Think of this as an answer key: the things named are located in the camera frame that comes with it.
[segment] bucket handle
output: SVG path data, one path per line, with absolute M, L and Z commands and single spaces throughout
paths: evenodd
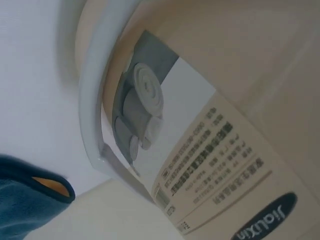
M 108 0 L 91 37 L 79 80 L 79 121 L 86 154 L 98 171 L 123 182 L 154 203 L 144 185 L 120 162 L 103 140 L 102 93 L 106 66 L 113 48 L 142 0 Z

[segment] blue towel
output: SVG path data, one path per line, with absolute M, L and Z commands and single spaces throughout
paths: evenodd
M 62 195 L 33 177 L 61 183 Z M 22 240 L 56 217 L 75 199 L 72 186 L 61 176 L 0 155 L 0 240 Z

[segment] beige surface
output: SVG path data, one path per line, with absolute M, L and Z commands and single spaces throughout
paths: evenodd
M 65 212 L 25 240 L 182 240 L 155 206 L 117 181 L 78 197 Z

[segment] brand logo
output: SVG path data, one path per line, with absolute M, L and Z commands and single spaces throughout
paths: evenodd
M 292 212 L 298 197 L 293 192 L 287 193 L 255 215 L 231 240 L 261 240 L 275 230 Z

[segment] barcode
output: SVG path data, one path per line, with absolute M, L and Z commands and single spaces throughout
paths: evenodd
M 164 191 L 159 188 L 158 192 L 155 196 L 156 203 L 164 210 L 170 203 L 170 199 L 167 197 L 167 195 L 164 193 Z

